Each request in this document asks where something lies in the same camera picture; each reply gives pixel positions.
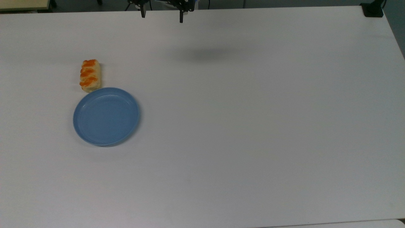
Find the black clamp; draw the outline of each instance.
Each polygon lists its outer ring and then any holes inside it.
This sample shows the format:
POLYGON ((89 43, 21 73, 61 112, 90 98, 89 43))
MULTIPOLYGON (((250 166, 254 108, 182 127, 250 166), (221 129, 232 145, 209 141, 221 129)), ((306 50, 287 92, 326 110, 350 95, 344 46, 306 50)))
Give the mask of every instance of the black clamp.
POLYGON ((149 0, 128 0, 128 7, 129 7, 129 5, 131 5, 131 4, 137 5, 137 6, 141 9, 142 18, 145 18, 146 10, 145 10, 145 8, 143 7, 143 5, 145 5, 148 1, 149 1, 149 0))
POLYGON ((185 12, 193 12, 196 4, 195 0, 168 0, 174 7, 180 10, 180 23, 183 23, 183 15, 185 12))

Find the floor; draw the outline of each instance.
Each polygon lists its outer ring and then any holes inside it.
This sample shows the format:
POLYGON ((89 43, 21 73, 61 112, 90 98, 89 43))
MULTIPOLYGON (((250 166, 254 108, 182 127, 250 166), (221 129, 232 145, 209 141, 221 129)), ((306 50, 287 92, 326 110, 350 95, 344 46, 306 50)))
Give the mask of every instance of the floor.
MULTIPOLYGON (((243 7, 243 0, 210 0, 210 9, 237 9, 243 7)), ((95 12, 95 11, 124 11, 127 0, 103 0, 100 6, 96 0, 56 0, 55 13, 63 12, 95 12)), ((246 0, 246 8, 272 7, 304 7, 304 6, 358 6, 362 2, 372 0, 246 0)), ((200 0, 199 9, 207 9, 209 0, 200 0)), ((160 2, 151 0, 153 10, 165 10, 160 2)), ((131 5, 129 11, 137 10, 131 5)), ((391 25, 394 36, 405 57, 405 1, 387 0, 384 8, 385 15, 391 25)))

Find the black cable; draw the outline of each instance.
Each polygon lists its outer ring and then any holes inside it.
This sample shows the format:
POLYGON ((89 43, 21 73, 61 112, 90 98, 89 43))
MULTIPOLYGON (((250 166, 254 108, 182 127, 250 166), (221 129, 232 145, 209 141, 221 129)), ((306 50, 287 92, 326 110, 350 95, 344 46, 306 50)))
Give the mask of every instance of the black cable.
POLYGON ((127 8, 124 11, 127 11, 130 5, 131 5, 131 3, 128 4, 127 8))

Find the bread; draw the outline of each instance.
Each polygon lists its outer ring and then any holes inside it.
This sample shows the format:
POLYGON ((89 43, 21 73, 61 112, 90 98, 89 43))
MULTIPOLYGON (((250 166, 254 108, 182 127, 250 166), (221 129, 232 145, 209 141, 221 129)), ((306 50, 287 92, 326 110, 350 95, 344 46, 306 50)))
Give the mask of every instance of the bread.
POLYGON ((80 86, 85 92, 101 88, 101 69, 97 60, 85 60, 81 65, 80 86))

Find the orange glaze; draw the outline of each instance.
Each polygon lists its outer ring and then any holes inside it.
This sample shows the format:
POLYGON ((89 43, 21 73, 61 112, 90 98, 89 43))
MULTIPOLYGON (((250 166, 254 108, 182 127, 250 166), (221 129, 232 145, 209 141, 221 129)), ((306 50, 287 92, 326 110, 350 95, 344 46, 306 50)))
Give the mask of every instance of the orange glaze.
POLYGON ((95 72, 95 70, 94 69, 81 69, 81 71, 80 71, 80 77, 87 77, 87 76, 89 76, 90 74, 92 74, 92 73, 94 73, 95 72))
POLYGON ((85 81, 80 82, 80 86, 89 86, 92 82, 96 82, 97 80, 96 77, 88 77, 85 81))
POLYGON ((92 60, 85 60, 85 61, 83 61, 83 65, 81 66, 82 68, 83 67, 92 67, 92 66, 94 66, 94 65, 96 65, 96 60, 95 59, 92 59, 92 60))

